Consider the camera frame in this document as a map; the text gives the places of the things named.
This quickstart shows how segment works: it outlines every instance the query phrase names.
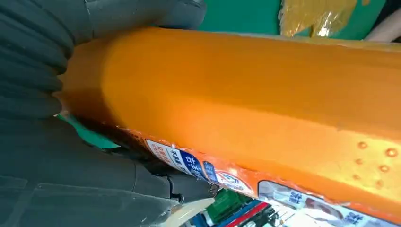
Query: gloved hand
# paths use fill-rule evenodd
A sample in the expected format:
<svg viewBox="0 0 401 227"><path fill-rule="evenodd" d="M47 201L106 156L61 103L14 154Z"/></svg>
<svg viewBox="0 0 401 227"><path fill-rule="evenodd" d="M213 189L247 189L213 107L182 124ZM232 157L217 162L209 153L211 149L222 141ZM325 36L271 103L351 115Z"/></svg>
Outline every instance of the gloved hand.
<svg viewBox="0 0 401 227"><path fill-rule="evenodd" d="M143 25L194 29L203 0L33 0L70 31L75 44Z"/></svg>
<svg viewBox="0 0 401 227"><path fill-rule="evenodd" d="M81 142L53 117L76 45L147 24L194 28L192 0L0 0L0 226L153 226L168 179Z"/></svg>

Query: printed label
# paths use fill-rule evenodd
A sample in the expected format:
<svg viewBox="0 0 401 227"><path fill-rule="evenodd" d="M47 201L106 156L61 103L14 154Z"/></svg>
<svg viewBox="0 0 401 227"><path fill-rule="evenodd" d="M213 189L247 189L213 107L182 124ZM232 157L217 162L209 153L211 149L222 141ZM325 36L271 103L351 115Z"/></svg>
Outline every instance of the printed label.
<svg viewBox="0 0 401 227"><path fill-rule="evenodd" d="M181 150L180 153L191 175L207 181L205 175L203 174L201 163L195 158L195 156Z"/></svg>
<svg viewBox="0 0 401 227"><path fill-rule="evenodd" d="M213 164L210 162L203 162L203 166L205 167L205 172L206 175L208 176L209 180L212 181L213 183L218 183L217 177L216 177L216 171L214 170Z"/></svg>
<svg viewBox="0 0 401 227"><path fill-rule="evenodd" d="M236 176L233 176L229 173L223 171L216 171L217 181L224 184L228 188L244 193L244 194L252 194L251 188L246 185L243 181L238 179Z"/></svg>
<svg viewBox="0 0 401 227"><path fill-rule="evenodd" d="M326 222L336 227L396 227L396 225L376 219L366 214L348 209L340 205L328 204L322 199L304 194L289 187L260 181L258 187L259 200L271 203L280 201L305 214L315 221Z"/></svg>
<svg viewBox="0 0 401 227"><path fill-rule="evenodd" d="M193 155L151 140L146 140L146 142L150 151L171 167L206 180L200 162Z"/></svg>
<svg viewBox="0 0 401 227"><path fill-rule="evenodd" d="M296 208L301 208L305 206L306 198L306 195L298 191L291 190L287 202Z"/></svg>

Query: red object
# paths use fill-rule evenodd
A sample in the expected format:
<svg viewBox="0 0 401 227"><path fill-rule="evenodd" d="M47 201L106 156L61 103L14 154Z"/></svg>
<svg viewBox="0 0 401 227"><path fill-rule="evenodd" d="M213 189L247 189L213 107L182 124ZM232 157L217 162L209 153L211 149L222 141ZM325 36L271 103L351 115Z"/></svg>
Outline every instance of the red object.
<svg viewBox="0 0 401 227"><path fill-rule="evenodd" d="M252 208L252 210L246 212L245 214L243 214L242 216L240 216L239 218L237 218L236 220L234 220L233 222L228 224L227 227L234 227L234 226L237 226L237 225L243 223L244 221L253 217L255 214L259 213L261 210L263 210L267 206L268 206L268 204L265 202L258 204L256 207Z"/></svg>

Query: yellow plastic bag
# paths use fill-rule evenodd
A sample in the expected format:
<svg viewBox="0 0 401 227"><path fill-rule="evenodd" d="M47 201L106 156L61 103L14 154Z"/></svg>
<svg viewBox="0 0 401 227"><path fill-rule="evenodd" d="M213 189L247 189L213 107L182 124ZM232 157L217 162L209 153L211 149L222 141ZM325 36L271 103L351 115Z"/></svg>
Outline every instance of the yellow plastic bag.
<svg viewBox="0 0 401 227"><path fill-rule="evenodd" d="M311 37L328 37L348 23L356 3L357 0L283 0L281 34L294 36L311 28Z"/></svg>

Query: orange surface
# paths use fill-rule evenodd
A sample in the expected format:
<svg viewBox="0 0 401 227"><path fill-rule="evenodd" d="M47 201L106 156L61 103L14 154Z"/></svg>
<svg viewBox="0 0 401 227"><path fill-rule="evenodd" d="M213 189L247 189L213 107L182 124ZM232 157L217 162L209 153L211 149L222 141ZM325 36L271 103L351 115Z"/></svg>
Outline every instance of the orange surface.
<svg viewBox="0 0 401 227"><path fill-rule="evenodd" d="M78 48L67 75L75 114L401 223L401 53L150 28Z"/></svg>

